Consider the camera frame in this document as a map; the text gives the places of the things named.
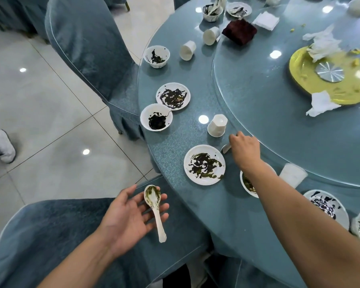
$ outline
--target dirty spoon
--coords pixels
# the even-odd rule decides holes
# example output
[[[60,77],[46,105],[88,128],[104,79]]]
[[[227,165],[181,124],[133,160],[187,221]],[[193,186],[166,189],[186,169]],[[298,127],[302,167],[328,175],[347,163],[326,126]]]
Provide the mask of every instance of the dirty spoon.
[[[155,185],[148,185],[144,190],[144,200],[148,204],[148,206],[152,209],[156,225],[157,225],[157,233],[158,233],[158,241],[163,243],[167,240],[167,235],[164,232],[163,223],[160,218],[160,200],[161,193]]]

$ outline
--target yellow plate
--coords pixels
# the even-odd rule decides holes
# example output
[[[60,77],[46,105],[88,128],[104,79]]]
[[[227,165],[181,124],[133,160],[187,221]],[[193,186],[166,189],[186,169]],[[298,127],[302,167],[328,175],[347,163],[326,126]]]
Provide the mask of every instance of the yellow plate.
[[[354,66],[356,59],[353,54],[344,51],[325,57],[315,63],[307,52],[307,46],[295,51],[289,60],[289,71],[294,80],[308,93],[326,90],[332,102],[340,105],[360,103],[360,64]],[[315,72],[321,61],[333,62],[344,70],[344,80],[337,83],[322,80]]]

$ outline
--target tiled floor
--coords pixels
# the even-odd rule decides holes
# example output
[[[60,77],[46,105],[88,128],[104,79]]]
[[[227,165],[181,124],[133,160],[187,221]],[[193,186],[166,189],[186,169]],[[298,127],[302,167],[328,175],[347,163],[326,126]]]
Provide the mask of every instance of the tiled floor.
[[[128,3],[112,14],[139,64],[173,0]],[[24,204],[115,197],[157,175],[146,144],[119,135],[101,99],[39,37],[0,31],[0,129],[18,150],[12,164],[0,161],[0,231]]]

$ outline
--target white shoe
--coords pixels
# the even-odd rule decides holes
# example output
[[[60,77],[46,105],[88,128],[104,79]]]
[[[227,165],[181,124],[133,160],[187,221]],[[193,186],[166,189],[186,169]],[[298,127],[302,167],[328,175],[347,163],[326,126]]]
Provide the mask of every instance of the white shoe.
[[[6,164],[10,164],[14,161],[16,157],[16,150],[4,130],[0,130],[0,151],[3,153],[0,155],[1,161]]]

